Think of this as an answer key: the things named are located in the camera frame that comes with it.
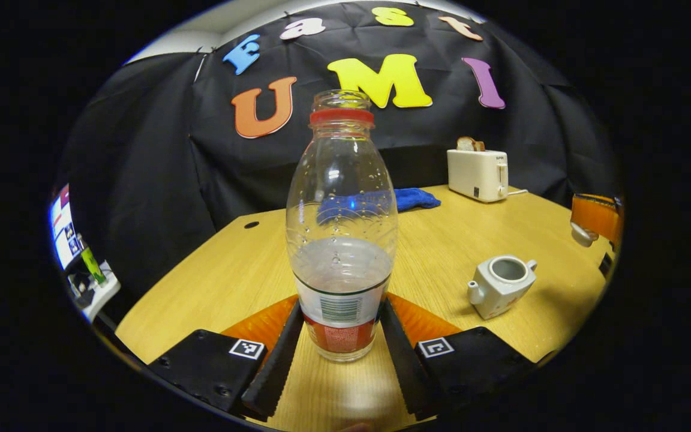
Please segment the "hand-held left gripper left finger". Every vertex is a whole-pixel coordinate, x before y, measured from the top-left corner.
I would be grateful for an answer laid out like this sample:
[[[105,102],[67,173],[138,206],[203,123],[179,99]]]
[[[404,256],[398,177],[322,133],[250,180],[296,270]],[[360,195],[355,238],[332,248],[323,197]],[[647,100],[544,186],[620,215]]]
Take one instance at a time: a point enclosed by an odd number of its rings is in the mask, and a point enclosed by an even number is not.
[[[303,325],[293,295],[224,331],[195,330],[148,367],[211,407],[265,421],[276,413]]]

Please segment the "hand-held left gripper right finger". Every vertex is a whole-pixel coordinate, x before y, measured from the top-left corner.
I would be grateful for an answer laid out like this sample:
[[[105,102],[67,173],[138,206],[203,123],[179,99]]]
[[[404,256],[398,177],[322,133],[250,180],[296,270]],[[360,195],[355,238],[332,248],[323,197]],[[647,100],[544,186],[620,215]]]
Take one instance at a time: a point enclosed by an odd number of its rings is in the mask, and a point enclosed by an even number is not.
[[[406,408],[417,420],[467,408],[539,367],[486,326],[462,330],[394,293],[380,321]]]

